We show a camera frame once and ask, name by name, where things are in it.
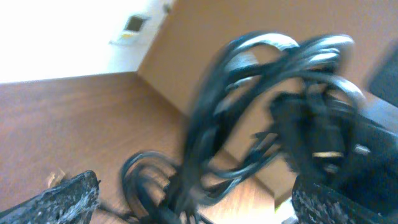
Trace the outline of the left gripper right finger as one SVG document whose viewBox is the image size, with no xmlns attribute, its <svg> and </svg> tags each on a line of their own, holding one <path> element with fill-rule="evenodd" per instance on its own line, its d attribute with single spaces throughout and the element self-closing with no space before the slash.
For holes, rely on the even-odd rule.
<svg viewBox="0 0 398 224">
<path fill-rule="evenodd" d="M 292 206 L 299 224 L 393 224 L 397 215 L 383 216 L 337 191 L 301 175 L 292 189 Z"/>
</svg>

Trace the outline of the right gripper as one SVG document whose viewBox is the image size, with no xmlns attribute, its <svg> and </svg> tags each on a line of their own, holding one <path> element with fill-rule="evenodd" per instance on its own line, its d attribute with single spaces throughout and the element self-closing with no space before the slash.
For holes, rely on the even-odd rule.
<svg viewBox="0 0 398 224">
<path fill-rule="evenodd" d="M 329 188 L 374 213 L 397 214 L 396 105 L 377 99 L 357 109 L 335 97 L 325 105 L 314 94 L 282 92 L 270 111 L 294 172 L 327 177 L 324 166 L 338 166 Z"/>
</svg>

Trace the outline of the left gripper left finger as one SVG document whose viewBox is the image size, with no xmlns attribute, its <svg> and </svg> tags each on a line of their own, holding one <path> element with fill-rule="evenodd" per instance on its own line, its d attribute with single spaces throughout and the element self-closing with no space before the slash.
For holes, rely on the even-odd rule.
<svg viewBox="0 0 398 224">
<path fill-rule="evenodd" d="M 1 223 L 81 223 L 99 207 L 99 180 L 87 170 L 1 212 Z"/>
</svg>

